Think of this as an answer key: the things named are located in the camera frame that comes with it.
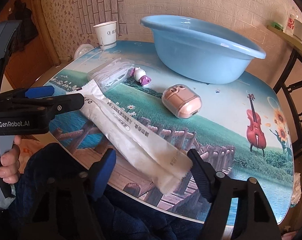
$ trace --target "cello print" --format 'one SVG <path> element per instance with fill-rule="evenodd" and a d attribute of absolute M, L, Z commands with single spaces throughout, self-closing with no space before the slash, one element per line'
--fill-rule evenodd
<path fill-rule="evenodd" d="M 248 99 L 250 100 L 251 109 L 247 110 L 248 119 L 250 120 L 250 125 L 247 128 L 247 139 L 250 146 L 250 151 L 252 152 L 252 147 L 257 149 L 262 149 L 264 157 L 264 149 L 267 146 L 267 141 L 264 136 L 264 133 L 261 130 L 261 118 L 259 114 L 254 111 L 253 101 L 255 100 L 253 94 L 248 94 Z"/>

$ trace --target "white packaged item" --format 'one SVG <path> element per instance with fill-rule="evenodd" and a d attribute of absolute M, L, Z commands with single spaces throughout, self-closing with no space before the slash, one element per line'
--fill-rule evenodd
<path fill-rule="evenodd" d="M 285 27 L 285 33 L 290 36 L 293 36 L 294 20 L 299 20 L 299 15 L 297 9 L 292 7 L 292 9 L 288 11 L 287 25 Z"/>
<path fill-rule="evenodd" d="M 126 81 L 130 77 L 133 68 L 134 61 L 119 57 L 109 60 L 90 71 L 87 74 L 87 79 L 89 81 L 94 79 L 104 93 L 117 84 Z"/>
<path fill-rule="evenodd" d="M 295 172 L 293 176 L 293 193 L 291 197 L 291 205 L 296 205 L 301 198 L 301 182 L 300 173 Z"/>
<path fill-rule="evenodd" d="M 293 38 L 302 43 L 302 22 L 294 20 Z"/>
<path fill-rule="evenodd" d="M 110 49 L 116 46 L 116 21 L 100 23 L 93 26 L 100 49 Z"/>
<path fill-rule="evenodd" d="M 192 161 L 106 98 L 94 80 L 81 90 L 81 112 L 90 119 L 137 170 L 163 193 L 171 193 L 192 167 Z"/>

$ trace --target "wooden door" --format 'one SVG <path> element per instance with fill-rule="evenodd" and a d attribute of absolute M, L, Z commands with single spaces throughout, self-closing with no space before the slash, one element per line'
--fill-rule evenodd
<path fill-rule="evenodd" d="M 31 0 L 21 0 L 26 7 L 32 10 Z M 0 13 L 0 22 L 6 21 L 12 13 L 15 0 L 9 0 Z M 13 88 L 30 87 L 53 62 L 42 45 L 39 35 L 24 46 L 23 51 L 12 53 L 5 69 L 5 76 Z"/>

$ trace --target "white container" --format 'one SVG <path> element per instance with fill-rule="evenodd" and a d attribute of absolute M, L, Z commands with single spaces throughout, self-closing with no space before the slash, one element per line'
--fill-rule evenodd
<path fill-rule="evenodd" d="M 101 23 L 93 26 L 101 49 L 116 46 L 116 21 Z"/>
<path fill-rule="evenodd" d="M 299 22 L 297 19 L 294 20 L 293 37 L 302 42 L 302 22 Z"/>
<path fill-rule="evenodd" d="M 285 33 L 290 35 L 290 36 L 293 36 L 293 30 L 294 30 L 294 20 L 295 19 L 299 19 L 299 16 L 298 16 L 298 11 L 296 8 L 292 7 L 292 10 L 290 10 L 288 12 L 288 17 L 287 17 L 287 25 L 285 27 Z"/>
<path fill-rule="evenodd" d="M 91 44 L 81 44 L 74 54 L 74 60 L 88 53 L 92 49 L 94 49 L 94 47 Z"/>

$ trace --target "floral wallpaper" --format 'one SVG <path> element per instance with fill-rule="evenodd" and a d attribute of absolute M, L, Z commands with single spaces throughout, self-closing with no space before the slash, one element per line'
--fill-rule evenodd
<path fill-rule="evenodd" d="M 43 14 L 54 47 L 60 59 L 74 56 L 81 44 L 98 46 L 95 34 L 80 34 L 73 0 L 41 0 Z"/>

